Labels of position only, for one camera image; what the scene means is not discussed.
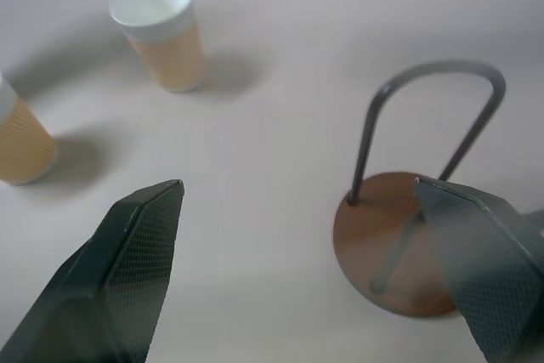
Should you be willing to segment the wooden base metal loop stand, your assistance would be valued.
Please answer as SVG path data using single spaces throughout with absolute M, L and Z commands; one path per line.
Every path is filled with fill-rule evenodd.
M 411 318 L 441 318 L 456 306 L 439 270 L 430 228 L 414 193 L 418 174 L 379 173 L 367 178 L 366 165 L 382 108 L 404 86 L 423 77 L 460 73 L 487 80 L 491 94 L 439 180 L 456 171 L 500 107 L 506 81 L 494 66 L 442 60 L 402 71 L 385 82 L 365 117 L 350 191 L 340 202 L 332 231 L 334 253 L 351 285 L 380 309 Z

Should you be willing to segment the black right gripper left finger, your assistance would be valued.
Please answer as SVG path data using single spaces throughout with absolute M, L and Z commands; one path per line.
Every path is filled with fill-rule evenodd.
M 183 198 L 183 182 L 172 179 L 114 203 L 44 287 L 0 349 L 0 363 L 145 363 Z

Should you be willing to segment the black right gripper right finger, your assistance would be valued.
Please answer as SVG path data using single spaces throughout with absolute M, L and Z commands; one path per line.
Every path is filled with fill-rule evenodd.
M 419 178 L 446 287 L 487 363 L 544 363 L 544 208 Z

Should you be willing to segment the tan ribbed paper cup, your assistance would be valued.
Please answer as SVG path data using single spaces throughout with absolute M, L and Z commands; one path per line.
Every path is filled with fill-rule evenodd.
M 205 60 L 194 0 L 112 0 L 109 12 L 163 88 L 182 93 L 202 82 Z
M 56 160 L 54 137 L 0 74 L 0 181 L 29 184 Z

